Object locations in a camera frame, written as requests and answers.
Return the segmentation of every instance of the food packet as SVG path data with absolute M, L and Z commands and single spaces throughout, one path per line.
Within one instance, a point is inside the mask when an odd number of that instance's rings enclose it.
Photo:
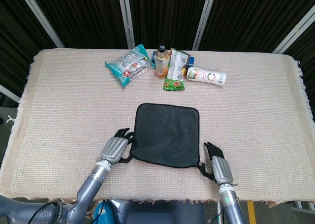
M 171 58 L 168 63 L 168 74 L 163 89 L 168 91 L 184 90 L 182 68 L 186 65 L 189 54 L 171 48 Z
M 112 63 L 105 62 L 105 66 L 111 70 L 122 87 L 126 87 L 130 80 L 137 75 L 141 75 L 148 69 L 156 67 L 151 62 L 142 44 L 131 49 Z

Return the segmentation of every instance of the floor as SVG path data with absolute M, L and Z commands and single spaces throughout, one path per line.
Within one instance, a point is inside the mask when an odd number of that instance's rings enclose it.
M 3 159 L 5 149 L 11 134 L 13 121 L 6 121 L 9 119 L 8 115 L 16 118 L 17 109 L 12 107 L 0 107 L 0 117 L 3 118 L 4 123 L 0 125 L 0 162 Z M 274 208 L 268 208 L 262 202 L 254 203 L 255 223 L 256 224 L 312 224 L 315 223 L 315 215 L 292 211 L 293 204 L 280 204 Z M 247 202 L 241 202 L 244 217 L 249 222 L 249 213 Z M 216 213 L 215 203 L 205 204 L 205 218 L 206 220 L 215 217 Z M 6 224 L 5 218 L 0 218 L 0 224 Z

